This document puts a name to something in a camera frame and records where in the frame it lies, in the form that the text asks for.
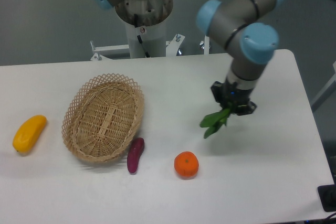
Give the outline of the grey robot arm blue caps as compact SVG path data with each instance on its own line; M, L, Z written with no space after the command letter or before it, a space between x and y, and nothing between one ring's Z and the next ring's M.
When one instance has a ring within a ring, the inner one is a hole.
M170 16L172 0L95 0L103 9L114 8L131 31L128 34L132 58L165 56L165 35L159 26ZM232 114L248 115L256 109L250 100L262 72L279 43L277 32L259 22L284 0L232 0L223 4L207 1L198 11L199 30L215 41L232 58L224 82L211 91L217 103Z

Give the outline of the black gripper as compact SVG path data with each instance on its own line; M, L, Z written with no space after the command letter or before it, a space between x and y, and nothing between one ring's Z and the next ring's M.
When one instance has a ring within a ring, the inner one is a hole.
M215 81L211 91L222 109L234 109L235 115L250 115L256 110L257 105L250 101L254 90L254 81L243 80L237 76L227 76L224 84Z

